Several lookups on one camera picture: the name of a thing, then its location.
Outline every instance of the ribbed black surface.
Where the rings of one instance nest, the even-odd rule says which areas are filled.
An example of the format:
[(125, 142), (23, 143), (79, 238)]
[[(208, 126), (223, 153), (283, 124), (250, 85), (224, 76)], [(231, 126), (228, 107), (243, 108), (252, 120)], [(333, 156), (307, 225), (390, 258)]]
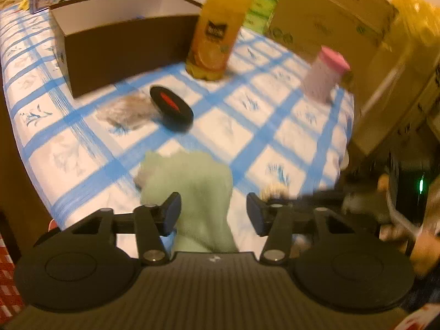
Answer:
[(405, 315), (335, 312), (252, 253), (179, 253), (170, 264), (145, 268), (129, 291), (99, 309), (54, 314), (30, 306), (5, 329), (389, 330)]

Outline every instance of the red logo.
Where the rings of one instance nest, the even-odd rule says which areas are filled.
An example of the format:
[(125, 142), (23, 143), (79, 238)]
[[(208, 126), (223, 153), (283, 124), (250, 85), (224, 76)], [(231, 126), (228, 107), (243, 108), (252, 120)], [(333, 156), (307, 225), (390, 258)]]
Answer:
[(173, 109), (180, 112), (180, 109), (177, 106), (177, 104), (175, 102), (173, 102), (172, 99), (168, 95), (166, 95), (164, 92), (161, 92), (161, 97), (170, 107), (172, 107)]

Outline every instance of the open box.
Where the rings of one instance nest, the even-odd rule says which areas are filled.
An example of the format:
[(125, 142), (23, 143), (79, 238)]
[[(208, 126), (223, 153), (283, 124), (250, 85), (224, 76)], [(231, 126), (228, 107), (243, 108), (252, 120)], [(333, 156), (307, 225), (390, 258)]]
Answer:
[(72, 0), (50, 6), (56, 58), (74, 98), (183, 61), (200, 5), (191, 0)]

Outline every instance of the checkered tablecloth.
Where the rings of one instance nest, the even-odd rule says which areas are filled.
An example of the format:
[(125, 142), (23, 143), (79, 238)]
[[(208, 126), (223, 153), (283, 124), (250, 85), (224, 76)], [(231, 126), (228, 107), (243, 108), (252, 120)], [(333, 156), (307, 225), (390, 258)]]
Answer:
[[(138, 206), (133, 175), (147, 150), (203, 150), (228, 164), (234, 178), (228, 222), (239, 249), (258, 254), (264, 239), (246, 216), (248, 192), (281, 181), (293, 196), (330, 188), (337, 180), (351, 134), (353, 96), (337, 89), (332, 106), (308, 101), (298, 88), (308, 65), (261, 35), (241, 29), (220, 82), (194, 80), (180, 63), (75, 100), (52, 43), (47, 11), (1, 12), (4, 93), (18, 149), (61, 227), (101, 207), (127, 213)], [(188, 133), (175, 134), (153, 121), (125, 130), (96, 118), (98, 107), (128, 93), (149, 93), (152, 84), (169, 87), (192, 107)], [(130, 255), (136, 255), (133, 239), (118, 236)]]
[(15, 287), (14, 263), (0, 235), (0, 326), (17, 315), (24, 307)]

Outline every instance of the pink lid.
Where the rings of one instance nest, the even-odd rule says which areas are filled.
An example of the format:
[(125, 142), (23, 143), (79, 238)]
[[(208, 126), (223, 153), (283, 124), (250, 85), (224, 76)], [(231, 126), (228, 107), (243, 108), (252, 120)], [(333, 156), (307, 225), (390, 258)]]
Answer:
[(318, 57), (322, 59), (327, 66), (334, 69), (339, 74), (344, 74), (350, 70), (350, 65), (344, 59), (344, 56), (327, 46), (321, 46), (321, 51)]

